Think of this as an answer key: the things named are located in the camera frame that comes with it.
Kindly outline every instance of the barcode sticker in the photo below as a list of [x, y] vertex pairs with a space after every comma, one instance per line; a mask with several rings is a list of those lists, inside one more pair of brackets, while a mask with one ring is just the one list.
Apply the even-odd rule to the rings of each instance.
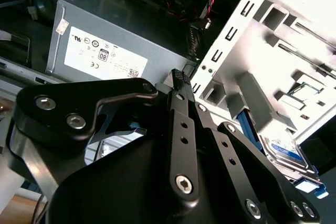
[[71, 27], [64, 64], [102, 80], [140, 78], [147, 59]]
[[62, 18], [56, 28], [56, 32], [63, 35], [68, 25], [69, 25], [69, 22], [67, 22], [65, 19]]

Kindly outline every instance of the slot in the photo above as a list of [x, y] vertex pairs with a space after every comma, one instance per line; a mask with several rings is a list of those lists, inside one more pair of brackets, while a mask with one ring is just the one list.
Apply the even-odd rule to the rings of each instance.
[[40, 83], [40, 84], [50, 84], [50, 82], [47, 82], [47, 81], [45, 81], [45, 80], [43, 80], [43, 79], [41, 79], [41, 78], [38, 78], [38, 77], [35, 77], [35, 81], [36, 82], [38, 82], [38, 83]]
[[201, 85], [200, 84], [197, 85], [197, 83], [193, 86], [193, 92], [194, 92], [194, 94], [196, 94], [198, 92], [198, 90], [199, 90], [200, 87], [201, 87]]
[[320, 105], [320, 106], [322, 106], [322, 107], [325, 106], [325, 103], [321, 102], [321, 101], [318, 101], [317, 104]]
[[305, 119], [305, 120], [309, 120], [309, 117], [306, 115], [300, 115], [301, 118]]
[[221, 55], [222, 55], [222, 53], [223, 52], [220, 52], [220, 53], [218, 53], [218, 50], [215, 52], [215, 54], [213, 55], [213, 57], [212, 57], [212, 61], [214, 61], [214, 62], [217, 62], [218, 60], [219, 60], [219, 58], [221, 57]]
[[235, 36], [237, 31], [238, 31], [238, 29], [234, 30], [234, 27], [231, 27], [231, 29], [228, 32], [228, 34], [226, 35], [225, 39], [228, 40], [228, 41], [231, 41], [233, 39], [233, 37]]
[[6, 69], [6, 68], [7, 68], [7, 65], [4, 64], [3, 62], [0, 62], [0, 68], [2, 68], [2, 69]]
[[254, 6], [254, 4], [253, 3], [251, 4], [251, 1], [248, 1], [240, 14], [243, 15], [244, 17], [247, 17], [247, 15], [252, 10], [253, 6]]

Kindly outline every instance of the black cable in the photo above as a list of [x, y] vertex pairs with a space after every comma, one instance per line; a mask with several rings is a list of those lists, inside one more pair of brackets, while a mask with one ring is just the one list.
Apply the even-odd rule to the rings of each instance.
[[36, 220], [38, 218], [38, 215], [37, 215], [38, 214], [38, 209], [39, 209], [39, 207], [40, 207], [40, 205], [42, 203], [43, 198], [44, 198], [43, 194], [41, 194], [41, 196], [38, 198], [38, 201], [36, 203], [36, 206], [35, 206], [35, 209], [34, 209], [34, 213], [33, 213], [32, 219], [31, 219], [32, 220], [31, 224], [35, 224], [36, 223]]
[[98, 159], [98, 155], [99, 155], [101, 147], [103, 146], [103, 142], [104, 142], [104, 140], [101, 140], [99, 142], [98, 147], [97, 147], [97, 151], [96, 151], [96, 153], [94, 155], [95, 157], [93, 158], [93, 161], [96, 161]]
[[39, 216], [36, 218], [36, 222], [35, 223], [40, 223], [41, 220], [44, 217], [44, 214], [47, 212], [48, 209], [48, 202], [46, 202], [46, 204], [44, 205], [44, 208], [42, 209], [41, 213], [39, 214]]

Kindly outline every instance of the screw hole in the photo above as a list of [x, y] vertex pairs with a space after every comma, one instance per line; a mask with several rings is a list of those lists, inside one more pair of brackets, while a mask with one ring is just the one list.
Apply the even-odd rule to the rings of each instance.
[[203, 105], [199, 104], [198, 107], [199, 107], [199, 109], [202, 110], [203, 112], [206, 111], [206, 107], [204, 107]]
[[184, 97], [180, 94], [176, 94], [176, 97], [179, 98], [180, 100], [184, 100]]
[[184, 144], [187, 144], [188, 140], [185, 137], [181, 137], [181, 142], [184, 143]]
[[232, 158], [230, 158], [229, 161], [232, 165], [236, 165], [236, 161], [234, 161]]
[[152, 87], [148, 83], [144, 83], [143, 84], [143, 88], [146, 89], [149, 92], [153, 91]]

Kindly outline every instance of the blue plastic tab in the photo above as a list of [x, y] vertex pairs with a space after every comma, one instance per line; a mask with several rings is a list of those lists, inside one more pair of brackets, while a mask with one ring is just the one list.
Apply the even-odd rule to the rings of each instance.
[[319, 188], [318, 184], [316, 184], [316, 183], [314, 183], [314, 182], [312, 182], [312, 181], [310, 181], [306, 178], [302, 178], [302, 179], [300, 179], [299, 181], [297, 181], [293, 184], [297, 189], [299, 189], [301, 191], [304, 191], [307, 194]]
[[259, 141], [258, 135], [252, 125], [251, 119], [249, 118], [247, 110], [243, 110], [237, 116], [240, 126], [243, 130], [243, 134], [261, 151], [262, 146]]
[[320, 187], [315, 190], [314, 194], [318, 199], [323, 199], [324, 197], [329, 195], [329, 193], [327, 192], [327, 188], [324, 184], [320, 185]]

